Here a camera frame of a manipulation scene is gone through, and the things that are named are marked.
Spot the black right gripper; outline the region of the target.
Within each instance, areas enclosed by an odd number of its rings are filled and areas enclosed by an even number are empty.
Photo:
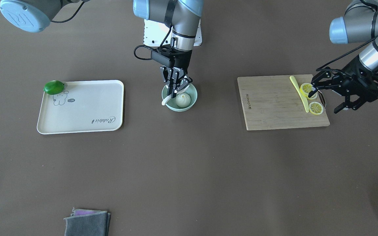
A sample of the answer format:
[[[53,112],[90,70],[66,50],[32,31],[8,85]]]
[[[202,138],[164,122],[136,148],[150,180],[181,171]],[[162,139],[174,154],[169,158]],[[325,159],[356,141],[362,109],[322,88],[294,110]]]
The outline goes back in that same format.
[[[183,93],[193,79],[187,75],[192,50],[181,51],[171,45],[163,45],[151,50],[151,59],[162,64],[160,70],[163,82],[168,86],[167,96],[173,98]]]

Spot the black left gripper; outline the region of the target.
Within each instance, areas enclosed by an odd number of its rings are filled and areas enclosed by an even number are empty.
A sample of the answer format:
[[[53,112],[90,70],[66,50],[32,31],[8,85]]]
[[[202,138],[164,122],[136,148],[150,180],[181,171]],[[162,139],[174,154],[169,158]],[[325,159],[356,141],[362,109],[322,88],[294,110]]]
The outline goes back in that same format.
[[[343,109],[357,110],[366,102],[371,103],[378,99],[378,62],[375,71],[372,71],[363,65],[359,56],[356,56],[342,70],[317,69],[316,71],[318,73],[310,82],[312,91],[308,93],[308,98],[314,96],[320,89],[331,89],[339,96],[345,96],[345,101],[334,108],[334,114]],[[339,76],[342,76],[341,85],[340,81],[335,81]],[[351,101],[351,95],[359,97]]]

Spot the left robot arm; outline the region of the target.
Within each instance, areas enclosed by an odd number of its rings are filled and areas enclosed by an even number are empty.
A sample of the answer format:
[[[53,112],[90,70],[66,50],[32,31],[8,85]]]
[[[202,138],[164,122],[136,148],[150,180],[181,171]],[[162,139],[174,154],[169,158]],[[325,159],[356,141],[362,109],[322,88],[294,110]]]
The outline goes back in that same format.
[[[342,17],[335,18],[329,27],[334,44],[361,42],[364,50],[342,69],[332,69],[329,63],[317,68],[312,80],[313,96],[330,89],[345,101],[334,109],[359,109],[378,99],[378,0],[353,0]]]

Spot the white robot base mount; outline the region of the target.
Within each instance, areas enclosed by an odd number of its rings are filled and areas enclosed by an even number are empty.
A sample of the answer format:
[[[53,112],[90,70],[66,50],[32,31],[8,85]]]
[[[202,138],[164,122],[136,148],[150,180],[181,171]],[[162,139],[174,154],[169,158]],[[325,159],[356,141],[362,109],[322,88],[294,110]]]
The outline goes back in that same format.
[[[143,44],[150,47],[159,47],[167,35],[169,28],[164,23],[159,23],[151,20],[144,19],[144,36]],[[170,44],[172,33],[168,35],[164,41],[164,45]],[[201,33],[201,21],[199,21],[198,30],[195,37],[194,46],[201,46],[202,33]]]

